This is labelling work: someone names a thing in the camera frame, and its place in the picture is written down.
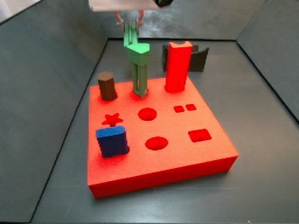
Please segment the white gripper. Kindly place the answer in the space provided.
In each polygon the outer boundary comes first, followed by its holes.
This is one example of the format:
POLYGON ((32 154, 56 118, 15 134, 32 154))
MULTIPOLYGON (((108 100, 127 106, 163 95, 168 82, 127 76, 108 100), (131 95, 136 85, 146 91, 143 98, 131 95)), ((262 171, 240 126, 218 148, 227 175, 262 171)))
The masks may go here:
POLYGON ((114 11, 116 24, 123 27, 124 19, 119 11, 139 11, 139 17, 135 21, 136 29, 143 25, 146 15, 144 10, 156 10, 159 6, 154 0, 88 0, 88 6, 93 11, 114 11))

